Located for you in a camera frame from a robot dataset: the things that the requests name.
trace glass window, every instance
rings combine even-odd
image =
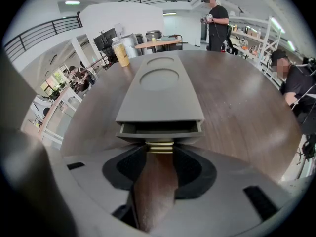
[[[63,66],[57,69],[54,72],[55,79],[58,81],[58,83],[68,83],[69,80],[67,77],[65,77],[64,73],[62,72]]]
[[[45,93],[50,96],[53,93],[53,90],[51,87],[48,86],[48,88],[45,90]]]
[[[46,82],[49,84],[50,87],[53,88],[53,90],[58,90],[59,82],[55,79],[55,77],[53,75],[51,75],[49,78],[47,78]]]
[[[45,82],[43,82],[43,84],[42,84],[40,87],[41,87],[41,89],[42,89],[43,91],[45,91],[46,88],[48,87],[48,83],[45,81]]]

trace black t-shirt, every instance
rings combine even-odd
[[[226,9],[220,5],[212,8],[210,10],[209,14],[212,14],[213,18],[228,18],[228,13],[227,13]],[[228,26],[222,25],[222,24],[216,24],[216,27],[217,27],[218,35],[220,37],[226,38]],[[217,36],[217,32],[216,32],[216,28],[215,28],[214,23],[209,24],[208,30],[209,30],[210,36],[211,35]]]
[[[75,76],[78,77],[81,80],[82,77],[83,77],[83,74],[81,74],[79,69],[78,69],[77,72],[75,72]]]
[[[290,67],[283,90],[283,94],[295,92],[295,97],[297,99],[301,98],[316,82],[314,77],[308,77],[311,72],[307,68],[300,67],[299,69],[296,66]],[[309,91],[309,94],[316,94],[316,86]],[[299,101],[298,107],[304,113],[308,114],[313,107],[314,102],[314,98],[304,96]],[[316,104],[312,109],[311,115],[316,116]]]

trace cable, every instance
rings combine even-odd
[[[315,85],[316,85],[316,83],[315,83],[312,87],[310,87],[309,90],[306,91],[306,93],[305,93],[302,97],[300,97],[299,99],[297,99],[297,100],[294,102],[294,106],[292,107],[292,110],[293,110],[294,107],[298,104],[298,102],[299,102],[303,97],[305,97],[308,92],[310,92],[310,90],[311,90]]]
[[[212,15],[212,14],[208,14],[208,15],[206,16],[206,21],[207,21],[208,19],[210,19],[210,18],[213,19],[211,23],[213,23],[213,24],[215,25],[215,29],[216,29],[216,32],[217,32],[217,36],[218,36],[218,38],[220,39],[219,34],[218,34],[218,30],[217,30],[217,25],[216,25],[216,23],[215,23],[215,21],[214,21],[213,15]]]
[[[301,65],[294,65],[294,64],[291,64],[290,65],[290,67],[291,66],[295,66],[304,76],[306,76],[306,77],[311,77],[311,76],[313,76],[315,73],[316,73],[316,70],[314,71],[314,72],[312,72],[310,75],[306,75],[306,74],[304,74],[303,73],[303,71],[302,70],[300,70],[300,68],[299,67],[306,67],[308,64],[301,64]]]

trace man in black t-shirt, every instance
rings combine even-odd
[[[91,85],[94,85],[94,81],[92,80],[91,76],[89,75],[88,71],[85,71],[84,73],[81,73],[79,71],[79,68],[76,68],[75,66],[69,67],[69,72],[76,76],[80,80],[80,91],[85,91],[89,88],[89,83]]]
[[[202,0],[202,2],[209,4],[212,8],[205,21],[205,23],[209,24],[208,50],[220,52],[227,36],[228,13],[223,6],[217,4],[216,0]]]
[[[316,132],[316,99],[303,95],[310,89],[309,94],[316,94],[316,80],[309,76],[311,71],[306,67],[296,67],[291,64],[286,53],[280,49],[271,55],[272,69],[277,75],[286,79],[280,91],[288,105],[293,105],[298,99],[299,103],[294,108],[294,113],[301,125],[302,133],[311,135]]]

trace man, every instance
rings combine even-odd
[[[205,21],[205,23],[209,24],[208,50],[220,52],[227,35],[228,13],[223,6],[217,4],[216,0],[202,0],[202,2],[209,4],[211,8]]]
[[[88,71],[85,71],[84,73],[81,73],[79,71],[79,68],[76,68],[75,66],[69,67],[69,72],[73,75],[79,78],[80,80],[80,91],[85,91],[89,88],[89,83],[91,85],[94,85],[94,81],[92,80],[91,76],[88,74]]]
[[[286,79],[280,91],[288,105],[293,105],[298,99],[294,113],[301,125],[302,133],[311,135],[316,132],[316,99],[303,95],[316,83],[315,77],[308,76],[311,71],[306,67],[296,67],[280,49],[271,54],[272,69],[277,75]],[[309,91],[316,94],[316,86]]]

